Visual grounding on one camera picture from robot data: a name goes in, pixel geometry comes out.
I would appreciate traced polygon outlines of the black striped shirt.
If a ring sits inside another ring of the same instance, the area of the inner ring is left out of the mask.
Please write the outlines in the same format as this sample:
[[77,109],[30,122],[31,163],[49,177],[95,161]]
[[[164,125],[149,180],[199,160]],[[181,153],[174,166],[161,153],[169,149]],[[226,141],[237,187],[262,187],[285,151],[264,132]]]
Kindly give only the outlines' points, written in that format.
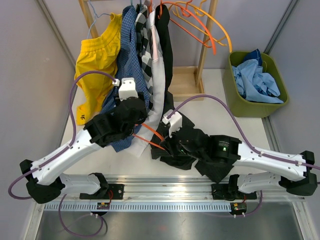
[[184,114],[181,128],[169,136],[169,125],[162,121],[157,132],[164,137],[158,140],[154,135],[152,141],[163,149],[152,146],[151,158],[181,170],[190,170],[194,161],[196,170],[211,181],[220,183],[238,159],[240,141],[226,135],[207,135]]

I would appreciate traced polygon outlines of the light blue shirt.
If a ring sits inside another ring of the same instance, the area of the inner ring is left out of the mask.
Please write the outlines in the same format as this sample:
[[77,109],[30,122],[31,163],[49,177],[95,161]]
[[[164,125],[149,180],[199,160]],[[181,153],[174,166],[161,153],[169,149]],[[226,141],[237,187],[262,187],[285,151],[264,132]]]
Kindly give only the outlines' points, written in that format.
[[256,59],[249,59],[232,67],[237,91],[241,97],[249,102],[282,104],[279,99],[280,90],[275,79]]

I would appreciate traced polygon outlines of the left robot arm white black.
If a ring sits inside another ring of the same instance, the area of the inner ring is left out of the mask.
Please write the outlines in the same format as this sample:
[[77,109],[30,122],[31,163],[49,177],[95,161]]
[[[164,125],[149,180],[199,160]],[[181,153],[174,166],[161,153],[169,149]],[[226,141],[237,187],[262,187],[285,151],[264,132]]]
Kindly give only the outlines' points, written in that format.
[[71,145],[65,144],[37,161],[22,161],[21,172],[32,171],[25,176],[31,198],[39,204],[65,194],[79,194],[81,199],[88,200],[108,198],[110,187],[102,173],[70,175],[64,171],[87,155],[131,136],[136,125],[146,118],[144,97],[139,92],[136,96],[119,100],[114,109],[93,117],[77,133]]

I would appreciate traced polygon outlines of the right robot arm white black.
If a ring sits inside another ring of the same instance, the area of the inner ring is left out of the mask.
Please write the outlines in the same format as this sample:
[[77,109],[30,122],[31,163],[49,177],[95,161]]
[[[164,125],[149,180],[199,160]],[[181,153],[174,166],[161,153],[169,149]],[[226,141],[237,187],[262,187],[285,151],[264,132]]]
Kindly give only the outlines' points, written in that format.
[[197,171],[215,184],[229,177],[228,185],[219,188],[221,199],[234,200],[267,189],[307,197],[318,187],[310,151],[290,155],[254,148],[238,138],[207,135],[193,127],[169,134],[163,144],[176,160],[197,160]]

